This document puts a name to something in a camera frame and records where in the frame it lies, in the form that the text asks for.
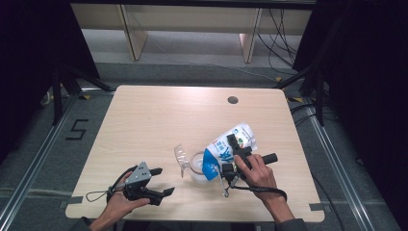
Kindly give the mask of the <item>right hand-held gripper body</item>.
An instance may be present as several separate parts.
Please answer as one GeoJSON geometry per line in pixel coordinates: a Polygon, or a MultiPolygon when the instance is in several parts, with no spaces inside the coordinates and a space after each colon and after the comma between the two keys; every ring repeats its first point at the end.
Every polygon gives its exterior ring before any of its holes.
{"type": "MultiPolygon", "coordinates": [[[[252,155],[251,147],[243,148],[243,161],[248,167],[251,167],[250,163],[247,161],[247,157],[252,155]]],[[[244,173],[235,164],[222,164],[221,170],[218,172],[218,177],[220,179],[221,187],[223,189],[222,195],[224,197],[229,196],[229,189],[246,190],[254,193],[272,193],[273,188],[263,188],[263,187],[239,187],[237,182],[245,179],[244,173]]]]}

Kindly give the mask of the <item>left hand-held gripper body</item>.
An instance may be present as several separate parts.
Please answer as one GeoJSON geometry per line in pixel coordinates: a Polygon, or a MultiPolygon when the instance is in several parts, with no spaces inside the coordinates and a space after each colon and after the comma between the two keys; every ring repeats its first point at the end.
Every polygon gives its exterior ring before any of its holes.
{"type": "Polygon", "coordinates": [[[125,180],[123,190],[124,196],[128,200],[148,198],[150,200],[150,205],[159,206],[163,199],[163,193],[151,191],[147,188],[147,184],[152,177],[147,163],[141,162],[125,180]]]}

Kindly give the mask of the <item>blue white milk pouch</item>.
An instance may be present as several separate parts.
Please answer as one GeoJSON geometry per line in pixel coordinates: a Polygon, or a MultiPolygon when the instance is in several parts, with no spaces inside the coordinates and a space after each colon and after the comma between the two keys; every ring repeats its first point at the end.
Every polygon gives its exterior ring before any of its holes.
{"type": "Polygon", "coordinates": [[[240,123],[213,140],[204,150],[202,172],[208,181],[218,176],[217,167],[232,163],[233,147],[227,137],[234,135],[240,148],[257,149],[255,136],[247,123],[240,123]]]}

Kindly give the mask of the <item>clear cup with handle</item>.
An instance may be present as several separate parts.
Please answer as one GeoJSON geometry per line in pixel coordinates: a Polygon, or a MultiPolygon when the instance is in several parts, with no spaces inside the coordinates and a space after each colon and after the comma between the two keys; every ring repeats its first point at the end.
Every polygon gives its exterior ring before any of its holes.
{"type": "Polygon", "coordinates": [[[207,184],[209,182],[202,171],[203,151],[198,151],[190,155],[186,152],[184,146],[179,144],[174,147],[174,155],[181,169],[181,177],[184,177],[187,171],[193,182],[197,184],[207,184]]]}

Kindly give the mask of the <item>person's right hand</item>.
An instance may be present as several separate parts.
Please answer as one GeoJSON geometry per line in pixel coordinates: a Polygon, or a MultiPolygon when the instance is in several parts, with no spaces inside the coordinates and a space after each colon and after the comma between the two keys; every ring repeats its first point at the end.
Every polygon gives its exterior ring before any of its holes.
{"type": "Polygon", "coordinates": [[[261,155],[253,154],[247,158],[251,167],[248,167],[238,155],[234,156],[234,160],[238,168],[244,173],[249,185],[263,188],[276,187],[272,169],[266,166],[261,155]]]}

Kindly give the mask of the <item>person's left hand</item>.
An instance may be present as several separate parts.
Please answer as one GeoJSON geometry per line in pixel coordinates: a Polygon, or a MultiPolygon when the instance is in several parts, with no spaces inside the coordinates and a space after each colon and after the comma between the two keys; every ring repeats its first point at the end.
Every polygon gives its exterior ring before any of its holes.
{"type": "Polygon", "coordinates": [[[141,198],[137,200],[128,200],[124,194],[124,182],[131,175],[130,172],[126,173],[118,183],[118,188],[114,190],[114,193],[107,203],[104,210],[104,214],[107,218],[113,222],[116,222],[128,214],[130,214],[134,209],[148,205],[150,200],[148,198],[141,198]]]}

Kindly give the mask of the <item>black metal stand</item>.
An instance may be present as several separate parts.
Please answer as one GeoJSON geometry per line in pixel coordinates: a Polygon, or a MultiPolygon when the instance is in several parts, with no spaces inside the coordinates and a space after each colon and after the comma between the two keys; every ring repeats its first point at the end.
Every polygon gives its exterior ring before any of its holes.
{"type": "Polygon", "coordinates": [[[53,95],[54,95],[54,121],[57,124],[63,117],[63,102],[61,87],[64,87],[69,95],[79,95],[83,90],[76,81],[77,78],[83,79],[88,83],[107,92],[114,92],[115,88],[104,84],[100,79],[88,75],[86,72],[73,66],[64,64],[55,68],[53,73],[53,95]]]}
{"type": "Polygon", "coordinates": [[[323,126],[322,107],[324,78],[317,67],[314,67],[312,64],[309,65],[291,78],[278,83],[276,88],[282,90],[300,79],[303,79],[303,83],[299,89],[302,96],[310,96],[313,92],[316,94],[315,112],[317,113],[319,124],[323,126]]]}

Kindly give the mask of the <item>beige wooden desk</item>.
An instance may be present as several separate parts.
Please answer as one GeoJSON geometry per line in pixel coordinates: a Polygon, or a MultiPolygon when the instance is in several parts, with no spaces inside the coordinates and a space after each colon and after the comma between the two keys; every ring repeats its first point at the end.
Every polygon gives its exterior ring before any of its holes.
{"type": "Polygon", "coordinates": [[[133,61],[150,31],[174,31],[237,34],[248,64],[258,34],[301,36],[311,15],[309,10],[123,4],[73,3],[71,8],[83,29],[123,31],[133,61]]]}

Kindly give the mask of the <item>dark curtain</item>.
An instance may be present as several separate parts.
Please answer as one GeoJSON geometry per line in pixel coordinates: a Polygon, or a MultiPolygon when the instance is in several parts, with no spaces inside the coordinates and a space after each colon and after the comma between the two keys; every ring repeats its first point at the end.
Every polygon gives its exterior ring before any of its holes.
{"type": "Polygon", "coordinates": [[[70,0],[0,0],[0,164],[59,66],[99,76],[70,0]]]}
{"type": "Polygon", "coordinates": [[[332,102],[401,231],[408,231],[408,0],[354,0],[335,61],[332,102]]]}

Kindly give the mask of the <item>aluminium floor rail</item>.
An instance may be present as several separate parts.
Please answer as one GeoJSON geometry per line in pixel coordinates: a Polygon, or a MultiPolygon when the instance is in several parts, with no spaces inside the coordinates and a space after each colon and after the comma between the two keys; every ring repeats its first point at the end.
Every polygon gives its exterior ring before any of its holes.
{"type": "Polygon", "coordinates": [[[325,155],[327,156],[328,162],[334,170],[334,174],[342,188],[346,201],[354,217],[356,218],[360,230],[375,231],[366,206],[352,185],[352,182],[350,181],[350,178],[348,177],[337,151],[326,133],[325,128],[319,123],[317,113],[314,109],[308,109],[307,113],[311,117],[313,127],[324,149],[325,155]]]}
{"type": "Polygon", "coordinates": [[[50,127],[32,162],[24,171],[15,188],[0,188],[0,198],[5,197],[6,203],[0,207],[0,229],[6,231],[13,222],[24,198],[36,180],[52,147],[61,133],[71,108],[78,99],[77,95],[68,96],[61,117],[50,127]]]}

